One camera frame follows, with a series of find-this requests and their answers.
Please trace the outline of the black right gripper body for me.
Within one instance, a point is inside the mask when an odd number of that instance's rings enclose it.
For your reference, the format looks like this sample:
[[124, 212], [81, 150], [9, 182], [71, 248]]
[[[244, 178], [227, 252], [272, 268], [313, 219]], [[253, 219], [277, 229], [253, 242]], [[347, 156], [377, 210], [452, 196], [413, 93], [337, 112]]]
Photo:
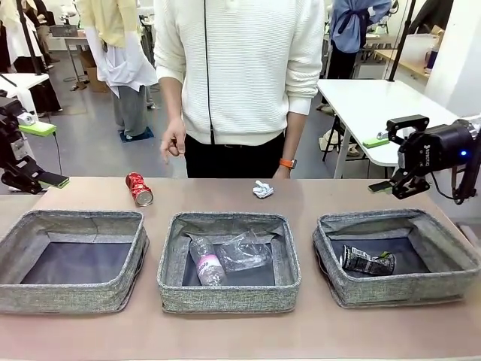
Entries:
[[399, 147], [398, 167], [406, 173], [428, 174], [467, 165], [472, 158], [473, 124], [460, 119], [413, 132]]

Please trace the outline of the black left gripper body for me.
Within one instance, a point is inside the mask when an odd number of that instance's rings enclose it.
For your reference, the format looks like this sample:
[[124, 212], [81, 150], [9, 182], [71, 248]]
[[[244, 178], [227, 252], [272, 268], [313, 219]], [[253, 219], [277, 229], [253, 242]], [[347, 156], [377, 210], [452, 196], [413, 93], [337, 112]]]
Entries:
[[25, 141], [15, 117], [1, 115], [1, 167], [15, 166], [27, 156]]

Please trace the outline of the person's right hand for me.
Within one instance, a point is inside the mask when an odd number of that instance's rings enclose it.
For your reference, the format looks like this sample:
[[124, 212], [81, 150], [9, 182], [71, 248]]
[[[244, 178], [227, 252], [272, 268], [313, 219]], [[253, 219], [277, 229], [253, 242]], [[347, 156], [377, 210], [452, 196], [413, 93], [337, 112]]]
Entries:
[[185, 155], [186, 127], [181, 118], [169, 121], [168, 127], [162, 136], [160, 152], [165, 163], [168, 164], [169, 157]]

